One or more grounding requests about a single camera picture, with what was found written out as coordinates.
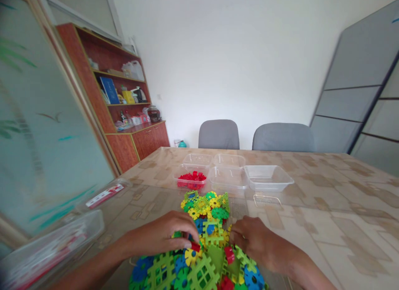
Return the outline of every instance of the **gray chair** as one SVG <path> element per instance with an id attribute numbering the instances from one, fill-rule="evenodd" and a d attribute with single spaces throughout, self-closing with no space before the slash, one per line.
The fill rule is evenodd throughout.
<path id="1" fill-rule="evenodd" d="M 255 131 L 252 150 L 314 152 L 315 141 L 304 124 L 270 123 Z"/>
<path id="2" fill-rule="evenodd" d="M 232 120 L 209 120 L 199 128 L 198 148 L 240 149 L 237 124 Z"/>

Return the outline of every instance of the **blue book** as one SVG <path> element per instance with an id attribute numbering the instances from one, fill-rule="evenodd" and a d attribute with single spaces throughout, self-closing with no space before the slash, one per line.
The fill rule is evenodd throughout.
<path id="1" fill-rule="evenodd" d="M 116 92 L 115 86 L 111 78 L 100 77 L 101 84 L 109 98 L 110 104 L 119 104 L 118 93 Z"/>

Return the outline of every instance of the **white cup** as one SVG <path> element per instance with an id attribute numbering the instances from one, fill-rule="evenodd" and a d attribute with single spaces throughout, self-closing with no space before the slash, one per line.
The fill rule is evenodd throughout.
<path id="1" fill-rule="evenodd" d="M 175 142 L 175 147 L 179 147 L 181 140 L 175 139 L 174 142 Z"/>

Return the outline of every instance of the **yellow box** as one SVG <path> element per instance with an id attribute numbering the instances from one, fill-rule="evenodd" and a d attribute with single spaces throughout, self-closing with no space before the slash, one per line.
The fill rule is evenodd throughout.
<path id="1" fill-rule="evenodd" d="M 123 94 L 123 97 L 125 98 L 127 104 L 134 104 L 135 103 L 131 91 L 122 91 L 122 94 Z"/>

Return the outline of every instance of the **empty plastic box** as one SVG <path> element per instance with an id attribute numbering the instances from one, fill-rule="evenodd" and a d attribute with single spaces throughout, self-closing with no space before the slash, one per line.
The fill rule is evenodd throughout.
<path id="1" fill-rule="evenodd" d="M 212 167 L 208 179 L 214 191 L 242 192 L 248 187 L 245 171 L 239 167 Z"/>
<path id="2" fill-rule="evenodd" d="M 238 155 L 216 154 L 213 158 L 213 163 L 215 166 L 243 168 L 245 166 L 245 158 Z"/>
<path id="3" fill-rule="evenodd" d="M 260 192 L 281 192 L 294 180 L 277 165 L 247 165 L 244 167 L 249 187 Z"/>
<path id="4" fill-rule="evenodd" d="M 183 160 L 183 164 L 191 165 L 210 166 L 211 163 L 212 155 L 207 154 L 188 154 Z"/>

